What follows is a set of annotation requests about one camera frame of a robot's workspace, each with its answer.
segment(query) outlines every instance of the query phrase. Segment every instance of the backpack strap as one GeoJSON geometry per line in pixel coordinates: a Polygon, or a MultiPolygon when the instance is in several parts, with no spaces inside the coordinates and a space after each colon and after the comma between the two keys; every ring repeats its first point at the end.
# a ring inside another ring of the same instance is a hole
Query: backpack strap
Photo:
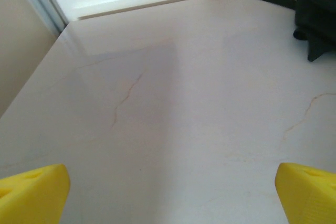
{"type": "Polygon", "coordinates": [[[271,4],[279,5],[288,9],[296,9],[296,0],[261,0],[271,4]]]}

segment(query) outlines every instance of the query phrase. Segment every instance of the black backpack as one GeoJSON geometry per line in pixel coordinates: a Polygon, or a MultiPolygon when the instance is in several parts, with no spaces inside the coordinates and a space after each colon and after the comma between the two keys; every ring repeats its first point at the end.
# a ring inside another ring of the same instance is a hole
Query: black backpack
{"type": "Polygon", "coordinates": [[[336,0],[262,0],[296,11],[294,37],[308,41],[308,60],[336,50],[336,0]]]}

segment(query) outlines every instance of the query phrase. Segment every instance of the yellow plastic object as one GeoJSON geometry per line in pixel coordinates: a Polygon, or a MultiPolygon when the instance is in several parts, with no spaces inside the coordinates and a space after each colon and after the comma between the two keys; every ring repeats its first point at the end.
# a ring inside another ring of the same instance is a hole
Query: yellow plastic object
{"type": "Polygon", "coordinates": [[[70,189],[64,165],[0,179],[1,224],[56,224],[70,189]]]}
{"type": "Polygon", "coordinates": [[[290,224],[336,224],[336,174],[284,163],[275,184],[290,224]]]}

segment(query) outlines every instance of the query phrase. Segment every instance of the beige wall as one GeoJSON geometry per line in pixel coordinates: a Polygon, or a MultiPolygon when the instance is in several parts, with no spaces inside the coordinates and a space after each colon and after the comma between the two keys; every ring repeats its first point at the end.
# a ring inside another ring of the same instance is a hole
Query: beige wall
{"type": "Polygon", "coordinates": [[[28,0],[0,0],[0,116],[55,39],[28,0]]]}

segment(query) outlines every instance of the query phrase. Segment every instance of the white table surface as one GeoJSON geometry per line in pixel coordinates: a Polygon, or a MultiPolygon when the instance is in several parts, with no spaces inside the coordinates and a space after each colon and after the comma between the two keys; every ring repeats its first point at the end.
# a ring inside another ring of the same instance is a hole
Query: white table surface
{"type": "Polygon", "coordinates": [[[336,172],[336,56],[294,12],[190,0],[71,23],[0,119],[0,176],[64,163],[61,223],[286,224],[281,162],[336,172]]]}

